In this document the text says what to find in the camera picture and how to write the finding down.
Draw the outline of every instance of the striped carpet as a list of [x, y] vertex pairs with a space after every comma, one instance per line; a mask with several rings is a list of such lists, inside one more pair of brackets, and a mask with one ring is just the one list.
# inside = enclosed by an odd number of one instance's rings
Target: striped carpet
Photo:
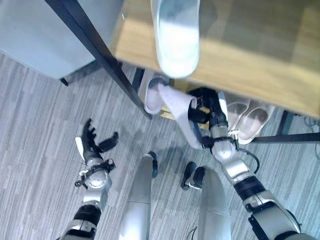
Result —
[[[122, 69], [132, 80], [136, 68], [124, 63]], [[114, 131], [120, 137], [104, 154], [114, 159], [116, 169], [97, 240], [117, 239], [136, 166], [150, 150], [159, 161], [159, 175], [152, 180], [151, 240], [185, 240], [197, 226], [201, 192], [180, 188], [189, 161], [218, 171], [232, 218], [232, 239], [256, 239], [241, 199], [209, 151], [190, 148], [173, 120], [147, 120], [96, 63], [68, 80], [72, 84], [65, 87], [0, 54], [1, 240], [52, 240], [63, 232], [84, 195], [84, 189], [74, 187], [82, 167], [74, 138], [88, 118], [98, 140]], [[263, 136], [276, 133], [281, 114], [281, 109], [275, 111]], [[295, 117], [290, 133], [310, 131], [303, 117]], [[315, 145], [250, 144], [247, 149], [260, 158], [257, 177], [265, 187], [295, 214], [303, 232], [320, 239], [320, 160]]]

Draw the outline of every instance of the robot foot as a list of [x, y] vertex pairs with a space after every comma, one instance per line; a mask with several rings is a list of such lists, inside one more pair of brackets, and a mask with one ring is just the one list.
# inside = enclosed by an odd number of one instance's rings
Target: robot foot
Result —
[[158, 161], [157, 161], [157, 155], [150, 151], [147, 154], [149, 154], [152, 157], [152, 178], [156, 178], [158, 176]]
[[181, 181], [181, 188], [185, 191], [190, 189], [190, 186], [186, 184], [186, 181], [191, 177], [192, 173], [196, 170], [197, 164], [195, 164], [193, 161], [189, 162], [184, 170], [183, 178]]
[[206, 169], [203, 166], [198, 167], [193, 176], [194, 186], [202, 189], [202, 180], [204, 179]]

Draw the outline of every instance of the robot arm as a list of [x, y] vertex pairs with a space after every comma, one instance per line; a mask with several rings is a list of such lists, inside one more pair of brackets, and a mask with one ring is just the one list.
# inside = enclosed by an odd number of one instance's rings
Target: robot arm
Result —
[[218, 94], [208, 88], [198, 88], [190, 94], [201, 100], [201, 107], [207, 107], [211, 137], [203, 137], [204, 148], [210, 148], [219, 161], [224, 175], [242, 199], [245, 209], [251, 213], [248, 218], [259, 240], [314, 239], [300, 234], [301, 228], [295, 216], [286, 210], [273, 194], [250, 171], [237, 156], [239, 150], [237, 135], [230, 136], [227, 116], [221, 109]]
[[79, 172], [81, 180], [74, 185], [84, 186], [86, 193], [73, 220], [67, 225], [59, 240], [93, 240], [95, 238], [97, 225], [112, 185], [109, 172], [116, 166], [112, 159], [104, 161], [100, 153], [110, 150], [117, 144], [118, 133], [115, 132], [113, 137], [96, 145], [95, 129], [90, 127], [91, 119], [86, 122], [81, 138], [76, 138], [76, 144], [86, 168]]

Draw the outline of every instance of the black metal frame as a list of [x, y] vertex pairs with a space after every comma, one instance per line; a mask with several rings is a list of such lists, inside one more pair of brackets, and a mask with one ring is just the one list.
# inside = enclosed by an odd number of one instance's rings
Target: black metal frame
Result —
[[295, 114], [288, 111], [283, 111], [277, 135], [275, 136], [259, 136], [253, 139], [251, 143], [256, 144], [275, 144], [275, 143], [320, 143], [320, 132], [288, 134], [291, 122]]
[[83, 8], [77, 0], [45, 0], [52, 10], [59, 16], [64, 24], [80, 40], [86, 49], [94, 56], [119, 87], [126, 93], [131, 101], [149, 119], [151, 115], [145, 111], [144, 104], [137, 94], [139, 86], [134, 87], [122, 71], [119, 62], [111, 54], [99, 33], [91, 23]]
[[69, 86], [69, 83], [67, 82], [67, 80], [63, 77], [63, 78], [60, 78], [59, 79], [59, 81], [63, 84], [63, 85], [65, 85], [65, 86]]
[[133, 89], [138, 92], [139, 87], [141, 85], [142, 82], [142, 78], [144, 77], [145, 74], [145, 70], [142, 68], [137, 67], [135, 70], [135, 74], [133, 77], [133, 82], [132, 82], [132, 87]]

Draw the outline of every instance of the robot leg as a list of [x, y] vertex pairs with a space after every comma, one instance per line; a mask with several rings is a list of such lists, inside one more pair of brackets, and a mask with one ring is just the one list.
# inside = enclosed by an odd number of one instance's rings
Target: robot leg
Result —
[[198, 221], [198, 240], [230, 240], [231, 223], [224, 187], [218, 174], [208, 167], [198, 167], [195, 178], [200, 174], [202, 194]]
[[119, 240], [149, 239], [151, 180], [157, 174], [157, 167], [153, 152], [141, 158], [123, 210]]

